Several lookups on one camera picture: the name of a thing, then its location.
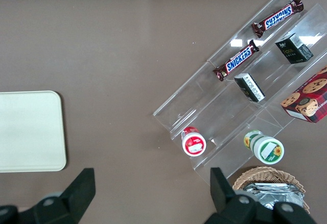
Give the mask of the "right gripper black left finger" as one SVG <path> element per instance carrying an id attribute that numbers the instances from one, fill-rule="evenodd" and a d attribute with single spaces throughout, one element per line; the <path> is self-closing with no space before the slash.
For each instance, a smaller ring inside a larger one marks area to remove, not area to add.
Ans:
<path id="1" fill-rule="evenodd" d="M 59 195 L 20 212 L 19 223 L 79 223 L 96 194 L 95 171 L 85 168 Z"/>

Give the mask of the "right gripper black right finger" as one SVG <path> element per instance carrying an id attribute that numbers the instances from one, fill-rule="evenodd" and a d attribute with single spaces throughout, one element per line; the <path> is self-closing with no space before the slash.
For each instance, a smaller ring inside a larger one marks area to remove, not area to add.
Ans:
<path id="1" fill-rule="evenodd" d="M 206 223 L 254 223 L 255 201 L 246 195 L 237 195 L 220 168 L 211 169 L 210 191 L 216 212 Z"/>

